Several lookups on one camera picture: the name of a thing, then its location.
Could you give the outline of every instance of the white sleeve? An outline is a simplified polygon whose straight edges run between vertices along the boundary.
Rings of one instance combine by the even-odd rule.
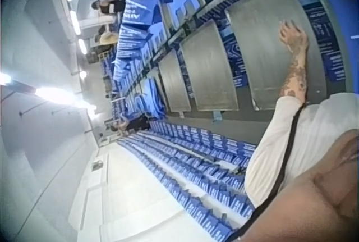
[[[291,96],[277,100],[273,118],[247,167],[245,190],[255,207],[269,195],[282,165],[293,117],[301,107]]]

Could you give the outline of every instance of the white shirt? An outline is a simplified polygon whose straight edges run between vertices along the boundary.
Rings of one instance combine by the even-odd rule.
[[[245,189],[255,207],[268,197],[274,186],[293,116],[300,106],[301,102],[295,97],[278,99],[273,118],[249,161]],[[338,93],[320,104],[306,107],[298,121],[282,187],[321,160],[334,141],[351,129],[359,129],[358,95]]]

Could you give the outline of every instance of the hand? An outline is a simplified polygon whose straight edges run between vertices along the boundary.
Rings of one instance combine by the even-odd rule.
[[[306,33],[299,29],[293,21],[280,23],[279,39],[292,54],[306,52],[308,49],[309,44]]]

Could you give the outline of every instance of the black strap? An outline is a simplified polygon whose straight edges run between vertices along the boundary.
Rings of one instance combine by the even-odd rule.
[[[249,220],[241,228],[239,228],[236,232],[234,232],[225,242],[232,242],[232,241],[236,240],[237,238],[243,236],[245,234],[245,232],[257,220],[257,218],[259,218],[259,216],[262,215],[262,213],[268,208],[268,206],[271,204],[273,199],[277,196],[279,188],[280,188],[281,184],[283,183],[284,177],[286,175],[286,167],[287,167],[287,163],[289,160],[289,156],[291,155],[291,152],[292,152],[299,116],[300,116],[302,110],[305,108],[305,106],[306,106],[306,104],[304,103],[299,108],[299,110],[297,111],[297,113],[295,114],[295,116],[293,118],[291,131],[289,133],[287,148],[286,148],[286,151],[284,152],[283,163],[279,170],[278,177],[277,177],[277,179],[274,183],[274,186],[273,186],[272,190],[270,191],[267,199],[253,211],[253,214],[249,218]]]

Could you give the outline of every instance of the tattooed arm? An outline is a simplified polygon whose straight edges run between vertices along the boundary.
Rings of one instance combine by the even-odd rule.
[[[288,76],[280,90],[280,96],[292,96],[302,103],[306,102],[306,53],[308,49],[307,35],[293,21],[283,22],[279,31],[280,40],[292,53]]]

